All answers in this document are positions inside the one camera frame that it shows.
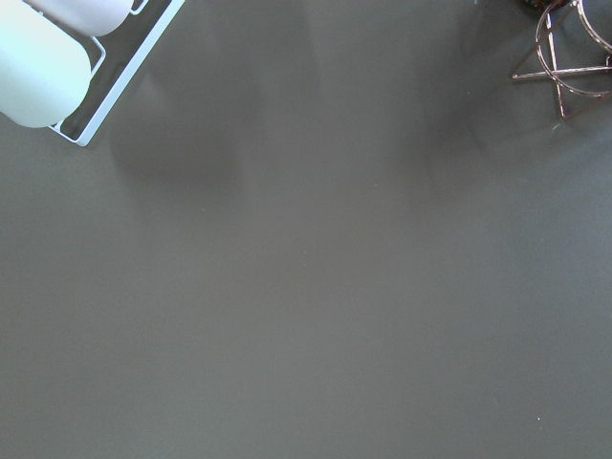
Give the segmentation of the pink cup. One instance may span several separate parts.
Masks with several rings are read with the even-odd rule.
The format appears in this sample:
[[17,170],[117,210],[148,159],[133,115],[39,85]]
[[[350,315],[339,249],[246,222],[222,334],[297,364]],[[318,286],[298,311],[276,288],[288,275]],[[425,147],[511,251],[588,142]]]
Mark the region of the pink cup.
[[38,11],[86,36],[104,36],[118,28],[132,11],[131,0],[32,0]]

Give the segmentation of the white cup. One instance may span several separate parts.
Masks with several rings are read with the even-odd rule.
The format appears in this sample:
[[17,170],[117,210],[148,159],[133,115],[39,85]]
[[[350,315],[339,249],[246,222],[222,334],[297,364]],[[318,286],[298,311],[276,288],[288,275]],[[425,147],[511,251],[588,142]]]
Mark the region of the white cup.
[[91,63],[83,46],[22,1],[1,3],[1,113],[41,128],[85,99]]

